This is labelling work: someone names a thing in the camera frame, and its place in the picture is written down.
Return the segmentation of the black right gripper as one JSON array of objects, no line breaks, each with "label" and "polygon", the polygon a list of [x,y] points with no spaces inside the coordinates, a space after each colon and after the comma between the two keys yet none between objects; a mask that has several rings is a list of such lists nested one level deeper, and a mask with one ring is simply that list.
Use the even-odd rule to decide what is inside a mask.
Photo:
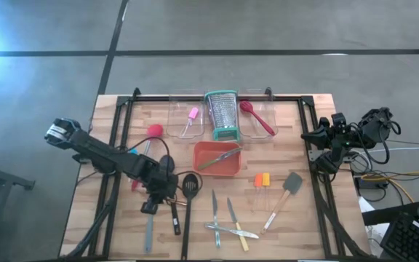
[{"label": "black right gripper", "polygon": [[331,115],[332,123],[326,117],[319,119],[319,128],[301,135],[301,138],[317,148],[330,148],[337,146],[349,147],[351,128],[343,113]]}]

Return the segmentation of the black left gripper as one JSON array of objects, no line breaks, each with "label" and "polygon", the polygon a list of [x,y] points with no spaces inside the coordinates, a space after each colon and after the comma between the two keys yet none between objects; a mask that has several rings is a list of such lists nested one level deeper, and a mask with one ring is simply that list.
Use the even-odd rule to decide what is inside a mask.
[{"label": "black left gripper", "polygon": [[140,182],[148,194],[140,211],[145,214],[156,214],[158,205],[166,199],[172,199],[177,191],[178,178],[173,173],[175,163],[173,159],[161,159],[157,166],[146,170],[140,177]]}]

